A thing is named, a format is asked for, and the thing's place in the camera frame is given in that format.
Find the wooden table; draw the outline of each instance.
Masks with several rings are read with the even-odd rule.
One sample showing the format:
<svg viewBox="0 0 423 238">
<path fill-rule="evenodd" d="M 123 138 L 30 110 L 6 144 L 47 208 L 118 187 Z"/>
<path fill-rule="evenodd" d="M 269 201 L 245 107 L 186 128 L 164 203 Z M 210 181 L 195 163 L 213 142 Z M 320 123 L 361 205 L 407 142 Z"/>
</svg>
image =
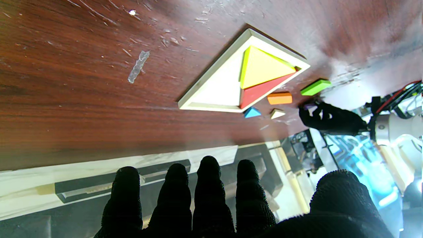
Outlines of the wooden table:
<svg viewBox="0 0 423 238">
<path fill-rule="evenodd" d="M 137 13 L 131 16 L 128 12 Z M 0 3 L 0 170 L 276 140 L 306 129 L 299 90 L 352 109 L 421 79 L 418 0 L 5 0 Z M 177 101 L 251 25 L 304 55 L 271 120 L 181 111 Z M 140 52 L 150 57 L 134 84 Z"/>
</svg>

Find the tangram puzzle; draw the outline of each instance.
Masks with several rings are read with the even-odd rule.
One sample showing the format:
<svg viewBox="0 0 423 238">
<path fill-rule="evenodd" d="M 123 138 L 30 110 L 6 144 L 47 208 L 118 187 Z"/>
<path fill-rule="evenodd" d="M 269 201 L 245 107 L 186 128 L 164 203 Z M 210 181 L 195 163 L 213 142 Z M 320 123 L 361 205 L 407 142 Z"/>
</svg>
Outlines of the tangram puzzle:
<svg viewBox="0 0 423 238">
<path fill-rule="evenodd" d="M 242 113 L 309 67 L 302 56 L 247 29 L 178 105 L 186 110 Z"/>
</svg>

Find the small white triangle piece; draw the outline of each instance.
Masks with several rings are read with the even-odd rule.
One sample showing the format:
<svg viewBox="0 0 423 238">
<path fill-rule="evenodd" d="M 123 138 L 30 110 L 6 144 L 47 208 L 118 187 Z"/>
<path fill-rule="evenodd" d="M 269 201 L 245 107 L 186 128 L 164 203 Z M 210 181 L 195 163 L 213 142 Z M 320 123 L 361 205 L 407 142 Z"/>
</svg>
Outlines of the small white triangle piece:
<svg viewBox="0 0 423 238">
<path fill-rule="evenodd" d="M 283 115 L 285 115 L 285 112 L 283 110 L 273 109 L 270 119 L 275 119 Z"/>
</svg>

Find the orange rectangle piece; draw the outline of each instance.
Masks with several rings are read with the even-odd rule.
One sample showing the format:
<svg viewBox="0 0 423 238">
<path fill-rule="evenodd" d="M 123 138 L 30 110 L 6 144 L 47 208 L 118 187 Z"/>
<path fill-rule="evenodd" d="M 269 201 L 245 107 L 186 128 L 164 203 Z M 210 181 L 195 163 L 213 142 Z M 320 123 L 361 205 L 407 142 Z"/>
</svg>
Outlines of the orange rectangle piece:
<svg viewBox="0 0 423 238">
<path fill-rule="evenodd" d="M 267 100 L 271 105 L 292 103 L 292 94 L 290 93 L 273 93 L 267 96 Z"/>
</svg>

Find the yellow triangle piece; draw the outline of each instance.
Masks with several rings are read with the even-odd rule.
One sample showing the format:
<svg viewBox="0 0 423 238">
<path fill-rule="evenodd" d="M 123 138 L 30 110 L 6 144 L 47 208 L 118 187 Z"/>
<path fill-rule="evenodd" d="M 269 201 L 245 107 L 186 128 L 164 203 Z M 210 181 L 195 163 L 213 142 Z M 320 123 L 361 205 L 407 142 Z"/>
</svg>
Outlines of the yellow triangle piece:
<svg viewBox="0 0 423 238">
<path fill-rule="evenodd" d="M 241 70 L 241 88 L 246 89 L 288 74 L 295 68 L 288 62 L 268 54 L 254 46 L 244 53 Z"/>
<path fill-rule="evenodd" d="M 283 115 L 285 115 L 285 112 L 283 110 L 279 110 L 275 108 L 273 109 L 272 114 L 270 115 L 270 119 L 275 119 Z"/>
</svg>

